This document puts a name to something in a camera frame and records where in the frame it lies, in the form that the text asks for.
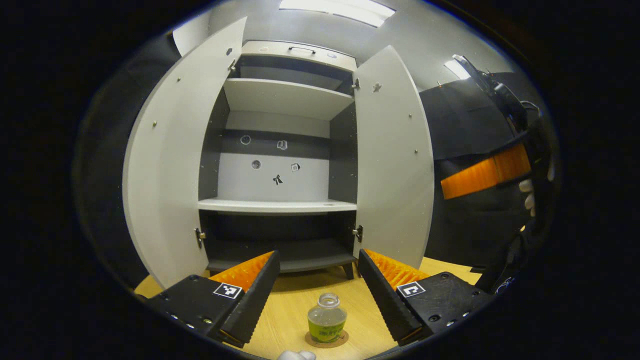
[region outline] bottle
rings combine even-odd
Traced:
[[[347,313],[339,306],[338,295],[320,295],[317,305],[307,313],[312,340],[318,343],[332,343],[338,340],[347,320]]]

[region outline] cabinet leg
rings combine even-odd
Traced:
[[[347,274],[347,279],[353,280],[353,264],[348,263],[342,266],[344,273]]]

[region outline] cable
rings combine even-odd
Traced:
[[[526,100],[520,101],[520,104],[533,106],[533,108],[529,108],[529,109],[530,109],[530,110],[536,110],[536,111],[538,111],[538,118],[539,118],[539,119],[541,119],[541,118],[542,118],[542,110],[540,110],[540,108],[538,107],[538,105],[535,105],[533,102],[531,102],[531,101],[526,101]]]

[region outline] bottle cap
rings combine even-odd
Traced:
[[[318,298],[318,306],[325,309],[333,309],[340,306],[340,299],[334,293],[324,293]]]

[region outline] door hinge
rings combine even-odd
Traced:
[[[358,229],[351,230],[351,234],[354,234],[356,238],[358,238],[359,243],[362,242],[362,230],[363,230],[362,225],[358,226]]]
[[[207,238],[207,234],[201,232],[197,227],[194,229],[194,231],[196,232],[196,241],[198,242],[198,248],[202,249],[202,240]]]

